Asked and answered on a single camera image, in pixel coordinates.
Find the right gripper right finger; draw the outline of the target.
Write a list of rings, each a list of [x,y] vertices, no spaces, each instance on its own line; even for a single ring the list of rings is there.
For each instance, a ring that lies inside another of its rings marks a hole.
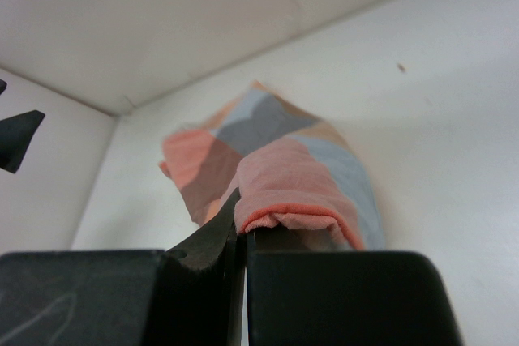
[[[461,345],[443,280],[409,251],[306,248],[289,230],[247,234],[251,345]]]

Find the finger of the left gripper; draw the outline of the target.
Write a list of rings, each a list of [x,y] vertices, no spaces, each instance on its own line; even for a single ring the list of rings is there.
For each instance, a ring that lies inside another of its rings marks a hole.
[[[45,114],[19,105],[9,96],[9,89],[9,83],[1,79],[1,169],[16,174]]]

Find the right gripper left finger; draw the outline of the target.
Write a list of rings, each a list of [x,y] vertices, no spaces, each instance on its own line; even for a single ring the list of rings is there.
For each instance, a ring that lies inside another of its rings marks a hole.
[[[2,344],[240,344],[239,197],[170,250],[4,254]]]

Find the checkered orange blue cloth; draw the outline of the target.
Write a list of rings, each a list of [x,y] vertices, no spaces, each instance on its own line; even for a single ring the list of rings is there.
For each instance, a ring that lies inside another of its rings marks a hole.
[[[198,225],[238,192],[238,233],[283,226],[315,248],[385,246],[369,177],[344,138],[261,83],[202,124],[168,136],[162,151],[161,171]]]

